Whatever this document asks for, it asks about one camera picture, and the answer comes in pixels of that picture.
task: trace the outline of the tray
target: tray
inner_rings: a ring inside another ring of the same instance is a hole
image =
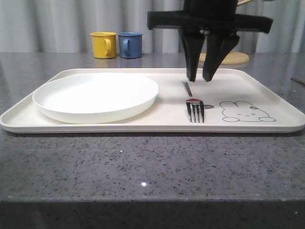
[[[68,124],[43,115],[32,101],[32,93],[0,116],[0,125],[14,133],[89,132],[224,132],[290,133],[305,126],[305,115],[245,72],[218,69],[213,80],[205,82],[198,70],[195,83],[189,83],[194,97],[202,99],[204,124],[190,123],[181,81],[186,69],[70,69],[52,80],[80,73],[133,73],[159,85],[154,104],[145,112],[108,124]]]

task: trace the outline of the gray curtain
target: gray curtain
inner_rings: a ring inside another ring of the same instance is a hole
[[[147,11],[182,7],[183,0],[0,0],[0,52],[92,52],[94,31],[140,31],[143,52],[183,52],[177,30],[146,25]],[[274,24],[269,34],[239,32],[236,51],[304,52],[305,0],[256,0],[237,13]]]

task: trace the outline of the white plate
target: white plate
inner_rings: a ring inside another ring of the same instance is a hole
[[[158,85],[126,73],[78,74],[44,84],[33,101],[46,116],[74,124],[109,123],[133,117],[155,101]]]

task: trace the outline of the round wooden board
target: round wooden board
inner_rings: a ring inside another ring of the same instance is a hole
[[[206,53],[202,52],[199,57],[199,61],[205,61]],[[242,52],[230,52],[221,64],[240,64],[249,62],[249,56]]]

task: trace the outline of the blue mug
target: blue mug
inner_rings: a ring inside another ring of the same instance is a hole
[[[119,45],[122,58],[133,59],[142,57],[142,35],[140,32],[120,32]]]

